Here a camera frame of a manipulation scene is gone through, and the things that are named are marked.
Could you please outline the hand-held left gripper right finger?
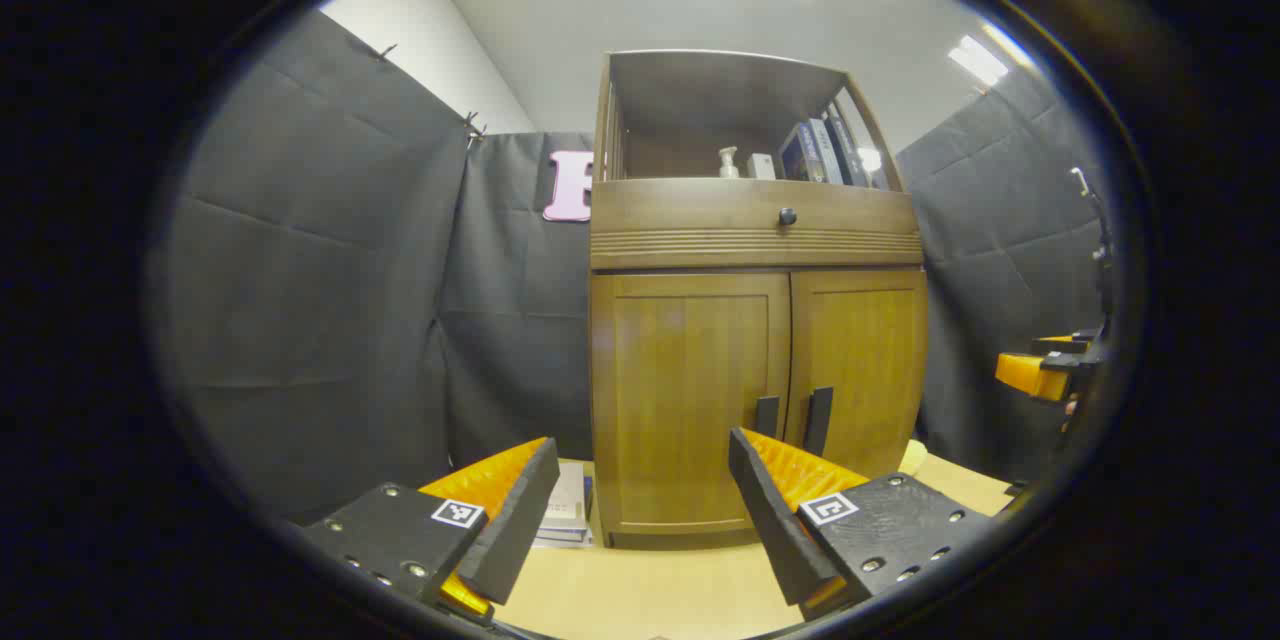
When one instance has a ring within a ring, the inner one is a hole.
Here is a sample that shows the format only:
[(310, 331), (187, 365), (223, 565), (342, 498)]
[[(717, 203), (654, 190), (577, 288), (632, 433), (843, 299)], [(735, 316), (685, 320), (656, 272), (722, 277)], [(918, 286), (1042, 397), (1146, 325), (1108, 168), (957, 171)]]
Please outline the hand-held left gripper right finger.
[(728, 467), (804, 620), (932, 573), (991, 530), (989, 516), (906, 474), (868, 479), (749, 429), (730, 431)]

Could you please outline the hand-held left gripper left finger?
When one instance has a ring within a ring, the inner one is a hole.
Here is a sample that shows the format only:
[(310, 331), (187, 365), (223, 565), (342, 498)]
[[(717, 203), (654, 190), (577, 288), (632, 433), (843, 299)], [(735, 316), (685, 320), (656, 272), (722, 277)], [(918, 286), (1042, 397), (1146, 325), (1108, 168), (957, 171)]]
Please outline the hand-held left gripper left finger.
[(536, 438), (421, 488), (383, 483), (300, 531), (412, 602), (489, 621), (509, 602), (559, 476), (556, 442)]

